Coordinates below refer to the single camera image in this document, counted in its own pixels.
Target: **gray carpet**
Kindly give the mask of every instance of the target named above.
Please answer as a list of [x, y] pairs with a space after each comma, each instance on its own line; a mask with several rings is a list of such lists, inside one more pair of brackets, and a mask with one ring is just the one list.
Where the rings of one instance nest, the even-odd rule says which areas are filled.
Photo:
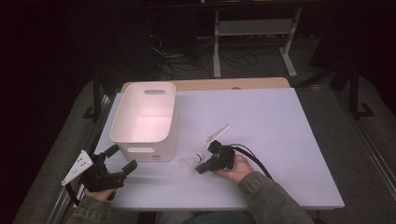
[[[233, 61], [221, 61], [223, 78], [233, 77], [286, 77], [290, 84], [296, 84], [312, 77], [320, 69], [309, 67], [309, 61], [315, 50], [317, 39], [297, 38], [290, 50], [290, 57], [296, 67], [298, 77], [289, 78], [277, 51], [279, 40], [254, 49], [254, 56]], [[251, 48], [235, 52], [251, 52]], [[223, 56], [233, 57], [233, 52], [223, 51]], [[208, 78], [212, 71], [210, 54], [201, 57], [199, 66], [179, 64], [174, 75], [180, 79]], [[315, 88], [297, 90], [305, 114], [317, 138], [325, 161], [340, 190], [346, 207], [321, 212], [321, 218], [329, 224], [342, 223], [396, 223], [396, 202], [376, 170], [361, 137], [354, 128], [348, 113], [343, 109], [336, 95], [346, 96], [347, 91], [329, 90], [329, 80], [325, 77]], [[395, 169], [394, 162], [396, 139], [396, 122], [393, 115], [378, 98], [375, 88], [364, 79], [361, 81], [360, 99], [374, 110], [375, 117], [364, 118], [361, 123], [373, 137], [381, 153]], [[84, 137], [92, 126], [91, 119], [82, 115], [88, 106], [92, 106], [92, 86], [88, 84], [77, 98], [69, 119], [42, 167], [35, 183], [18, 213], [15, 223], [46, 223], [56, 199], [62, 189], [61, 180], [73, 164]], [[113, 210], [111, 223], [136, 223], [137, 213]]]

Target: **dark background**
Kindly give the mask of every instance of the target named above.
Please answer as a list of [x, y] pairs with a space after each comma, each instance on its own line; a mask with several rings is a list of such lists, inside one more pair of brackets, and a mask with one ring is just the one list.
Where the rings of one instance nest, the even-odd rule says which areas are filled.
[[[177, 43], [191, 54], [193, 39], [213, 30], [207, 18], [212, 12], [186, 17], [181, 12], [81, 11], [73, 2], [62, 0], [7, 0], [0, 10], [5, 223], [14, 218], [79, 91], [95, 74], [107, 93], [125, 81], [158, 77], [155, 56], [149, 50], [148, 18], [164, 41]], [[381, 1], [305, 7], [298, 27], [302, 35], [323, 34], [314, 66], [327, 68], [352, 58], [394, 114], [395, 12], [393, 5]]]

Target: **black stand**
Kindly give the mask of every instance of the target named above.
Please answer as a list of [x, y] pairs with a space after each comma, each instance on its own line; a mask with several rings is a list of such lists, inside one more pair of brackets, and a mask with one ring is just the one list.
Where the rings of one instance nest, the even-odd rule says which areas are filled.
[[327, 224], [327, 222], [320, 219], [320, 212], [317, 210], [317, 217], [312, 219], [315, 224]]
[[93, 77], [92, 85], [93, 85], [93, 113], [91, 113], [92, 107], [90, 106], [85, 110], [83, 118], [93, 119], [93, 123], [95, 123], [99, 119], [99, 116], [101, 114], [101, 104], [100, 104], [101, 92], [100, 92], [100, 82], [97, 72]]
[[352, 116], [360, 120], [361, 117], [372, 117], [374, 115], [373, 111], [370, 107], [361, 103], [361, 107], [363, 111], [358, 111], [358, 101], [359, 101], [359, 72], [357, 71], [356, 65], [352, 62], [341, 62], [336, 64], [335, 66], [324, 70], [313, 77], [307, 79], [304, 82], [296, 84], [292, 86], [293, 88], [305, 88], [316, 81], [326, 77], [327, 75], [336, 72], [330, 87], [334, 91], [341, 91], [344, 89], [347, 82], [350, 80], [350, 88], [349, 88], [349, 111]]

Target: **black cable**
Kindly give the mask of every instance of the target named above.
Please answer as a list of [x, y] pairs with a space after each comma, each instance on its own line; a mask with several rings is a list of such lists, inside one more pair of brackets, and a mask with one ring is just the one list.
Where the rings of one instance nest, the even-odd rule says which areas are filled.
[[76, 197], [75, 192], [73, 191], [72, 185], [70, 183], [66, 184], [66, 189], [67, 192], [69, 193], [70, 199], [72, 202], [78, 206], [79, 205], [79, 199]]
[[242, 148], [240, 148], [240, 147], [234, 147], [233, 149], [234, 149], [235, 151], [238, 151], [238, 152], [244, 154], [245, 156], [249, 157], [251, 160], [253, 160], [254, 162], [256, 162], [256, 164], [258, 164], [258, 165], [260, 166], [260, 168], [262, 169], [262, 171], [264, 172], [264, 174], [265, 174], [268, 178], [274, 180], [274, 179], [271, 177], [270, 173], [268, 173], [268, 171], [267, 171], [267, 169], [265, 168], [265, 166], [264, 166], [256, 157], [252, 156], [251, 154], [249, 154], [248, 152], [246, 152], [244, 149], [242, 149]]
[[250, 149], [248, 149], [248, 147], [245, 147], [244, 145], [241, 145], [241, 144], [230, 144], [230, 147], [243, 147], [244, 149], [249, 151], [252, 156], [257, 158], [256, 155], [254, 155], [254, 153]]

